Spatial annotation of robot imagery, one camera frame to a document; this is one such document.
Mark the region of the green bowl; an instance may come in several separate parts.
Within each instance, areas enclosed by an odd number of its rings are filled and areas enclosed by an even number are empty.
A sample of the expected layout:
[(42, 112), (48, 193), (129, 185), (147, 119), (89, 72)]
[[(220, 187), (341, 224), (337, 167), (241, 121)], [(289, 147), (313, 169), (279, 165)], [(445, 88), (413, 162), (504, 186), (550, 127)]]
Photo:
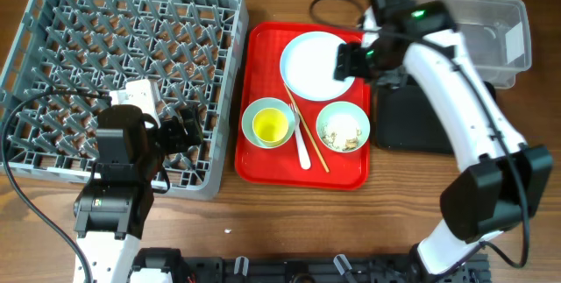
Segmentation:
[(358, 105), (350, 102), (343, 102), (343, 101), (333, 102), (326, 105), (317, 116), (316, 132), (320, 138), (320, 128), (322, 127), (322, 125), (327, 121), (329, 117), (339, 114), (352, 116), (358, 122), (359, 127), (362, 130), (362, 133), (359, 136), (359, 147), (353, 151), (349, 151), (349, 152), (356, 152), (369, 140), (370, 129), (371, 129), (370, 120), (367, 114)]

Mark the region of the rice and food scraps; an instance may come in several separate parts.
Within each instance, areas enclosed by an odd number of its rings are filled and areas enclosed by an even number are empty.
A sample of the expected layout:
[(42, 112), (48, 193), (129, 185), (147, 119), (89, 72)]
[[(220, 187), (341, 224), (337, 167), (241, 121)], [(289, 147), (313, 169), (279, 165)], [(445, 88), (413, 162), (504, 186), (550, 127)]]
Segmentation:
[(336, 152), (349, 152), (359, 147), (362, 130), (358, 122), (349, 115), (331, 116), (320, 128), (321, 140)]

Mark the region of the light blue small bowl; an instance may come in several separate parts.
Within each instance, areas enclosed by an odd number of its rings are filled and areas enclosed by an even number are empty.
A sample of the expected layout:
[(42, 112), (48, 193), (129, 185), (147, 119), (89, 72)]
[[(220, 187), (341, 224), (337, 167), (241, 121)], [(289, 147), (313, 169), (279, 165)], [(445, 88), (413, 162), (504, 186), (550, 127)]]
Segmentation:
[[(286, 134), (286, 136), (284, 137), (284, 139), (281, 141), (279, 145), (273, 147), (268, 147), (262, 144), (257, 139), (252, 129), (253, 118), (260, 110), (266, 108), (275, 108), (277, 110), (281, 110), (288, 119), (288, 133)], [(242, 116), (242, 132), (253, 145), (256, 145), (259, 148), (273, 149), (280, 145), (284, 145), (291, 138), (291, 136), (294, 133), (294, 130), (295, 130), (295, 118), (292, 113), (292, 110), (288, 107), (288, 105), (285, 102), (277, 98), (264, 97), (254, 101), (245, 109), (245, 112)]]

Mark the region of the yellow plastic cup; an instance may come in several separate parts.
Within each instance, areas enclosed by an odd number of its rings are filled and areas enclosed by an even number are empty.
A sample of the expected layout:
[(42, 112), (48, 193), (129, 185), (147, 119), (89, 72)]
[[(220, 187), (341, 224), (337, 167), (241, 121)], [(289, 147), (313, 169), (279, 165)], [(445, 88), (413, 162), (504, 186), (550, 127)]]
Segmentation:
[(262, 144), (268, 147), (277, 146), (288, 133), (288, 119), (281, 110), (266, 108), (255, 115), (252, 129)]

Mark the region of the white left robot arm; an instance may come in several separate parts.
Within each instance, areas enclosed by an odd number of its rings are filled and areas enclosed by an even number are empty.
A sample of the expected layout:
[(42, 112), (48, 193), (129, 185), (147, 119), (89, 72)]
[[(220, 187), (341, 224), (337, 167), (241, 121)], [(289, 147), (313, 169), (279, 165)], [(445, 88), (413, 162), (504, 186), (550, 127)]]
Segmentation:
[(197, 108), (157, 123), (139, 107), (115, 105), (100, 113), (96, 141), (100, 156), (75, 200), (77, 244), (86, 259), (75, 280), (194, 282), (180, 250), (139, 243), (159, 193), (153, 178), (167, 176), (165, 157), (202, 142)]

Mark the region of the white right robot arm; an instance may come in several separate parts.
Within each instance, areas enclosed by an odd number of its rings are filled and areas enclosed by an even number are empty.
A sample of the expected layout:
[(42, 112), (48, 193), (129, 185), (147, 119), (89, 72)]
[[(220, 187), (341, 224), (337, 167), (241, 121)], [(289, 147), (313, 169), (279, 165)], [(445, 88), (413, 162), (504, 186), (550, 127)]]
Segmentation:
[(337, 51), (333, 76), (379, 79), (404, 67), (427, 96), (451, 143), (459, 176), (440, 196), (442, 221), (413, 246), (411, 282), (435, 282), (515, 227), (529, 230), (553, 167), (542, 145), (529, 146), (499, 110), (476, 72), (441, 1), (369, 0), (368, 46)]

